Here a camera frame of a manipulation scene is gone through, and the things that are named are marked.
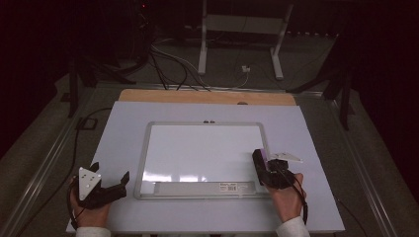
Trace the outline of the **person's left hand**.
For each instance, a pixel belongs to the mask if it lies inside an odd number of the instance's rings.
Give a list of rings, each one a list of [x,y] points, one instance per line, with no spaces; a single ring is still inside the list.
[[[79,227],[101,227],[106,228],[111,204],[108,203],[100,208],[85,209],[78,205],[77,194],[73,188],[73,180],[69,181],[71,188],[70,203],[77,225]]]

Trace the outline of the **white table cover sheet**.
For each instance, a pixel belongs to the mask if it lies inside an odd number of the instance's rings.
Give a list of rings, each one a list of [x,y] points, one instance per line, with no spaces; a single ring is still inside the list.
[[[103,186],[129,172],[126,197],[111,205],[109,229],[116,234],[274,233],[280,220],[269,193],[264,198],[137,199],[134,196],[147,126],[151,122],[259,122],[266,155],[289,152],[294,173],[303,174],[306,227],[311,233],[344,228],[305,119],[297,106],[252,106],[115,102],[94,156]]]

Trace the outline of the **dark device with red light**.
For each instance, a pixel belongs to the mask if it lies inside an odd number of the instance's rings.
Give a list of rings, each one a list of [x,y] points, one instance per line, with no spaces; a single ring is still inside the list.
[[[149,0],[130,0],[133,35],[132,56],[138,66],[148,60],[155,25],[151,21]]]

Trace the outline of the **person's right hand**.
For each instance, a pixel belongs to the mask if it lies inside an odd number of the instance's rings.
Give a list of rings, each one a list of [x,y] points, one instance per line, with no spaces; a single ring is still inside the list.
[[[303,174],[297,173],[292,187],[276,190],[268,187],[267,190],[273,201],[278,217],[284,223],[301,214],[306,192],[302,188]]]

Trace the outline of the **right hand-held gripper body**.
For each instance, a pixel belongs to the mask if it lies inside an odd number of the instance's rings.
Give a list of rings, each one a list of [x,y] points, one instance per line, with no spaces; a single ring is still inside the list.
[[[267,161],[263,184],[280,190],[291,187],[295,182],[295,176],[289,169],[289,162],[301,163],[301,160],[287,152],[273,154]]]

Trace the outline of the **grey metal stand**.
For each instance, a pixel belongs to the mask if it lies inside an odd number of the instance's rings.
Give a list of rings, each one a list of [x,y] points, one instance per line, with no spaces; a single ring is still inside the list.
[[[293,4],[287,4],[286,11],[281,18],[210,14],[208,12],[208,0],[203,0],[202,10],[201,49],[198,63],[199,75],[205,75],[207,70],[207,33],[208,31],[219,31],[276,35],[277,42],[270,48],[270,56],[275,78],[278,80],[282,80],[284,78],[279,54],[288,29],[289,20],[293,11]]]

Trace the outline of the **power strip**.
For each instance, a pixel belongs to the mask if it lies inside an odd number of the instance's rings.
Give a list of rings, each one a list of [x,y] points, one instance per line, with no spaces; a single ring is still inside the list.
[[[326,38],[326,39],[336,39],[339,37],[339,34],[323,34],[315,32],[296,32],[296,31],[286,31],[286,34],[291,37],[311,37],[311,38]]]

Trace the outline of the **black square floor plate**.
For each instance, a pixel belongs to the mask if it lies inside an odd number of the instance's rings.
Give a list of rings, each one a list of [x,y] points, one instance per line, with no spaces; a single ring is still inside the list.
[[[94,130],[97,127],[96,118],[80,118],[76,125],[76,130]]]

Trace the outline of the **black tripod stand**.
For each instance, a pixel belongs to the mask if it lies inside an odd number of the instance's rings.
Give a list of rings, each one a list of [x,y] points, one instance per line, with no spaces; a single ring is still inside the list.
[[[348,34],[341,34],[334,42],[317,76],[302,85],[287,89],[287,92],[299,94],[327,81],[322,97],[327,101],[340,97],[339,121],[348,130],[349,100],[356,52],[353,38]]]
[[[68,116],[70,118],[76,114],[81,105],[79,96],[81,89],[83,87],[94,88],[97,85],[98,80],[95,76],[96,71],[109,76],[111,79],[121,84],[134,84],[134,81],[126,79],[121,74],[111,70],[92,57],[87,55],[71,56],[68,62],[69,92],[61,97],[63,102],[69,103]]]

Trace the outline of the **whiteboard with grey metal frame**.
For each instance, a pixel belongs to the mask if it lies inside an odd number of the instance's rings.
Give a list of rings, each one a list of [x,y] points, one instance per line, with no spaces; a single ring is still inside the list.
[[[267,150],[259,122],[151,122],[137,199],[265,198],[252,154]]]

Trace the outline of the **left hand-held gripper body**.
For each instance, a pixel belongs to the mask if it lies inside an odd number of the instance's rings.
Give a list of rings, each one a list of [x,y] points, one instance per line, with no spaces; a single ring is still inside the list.
[[[81,167],[78,175],[78,204],[87,209],[100,208],[120,198],[126,197],[126,187],[120,183],[102,188],[102,175],[93,173],[88,169]]]

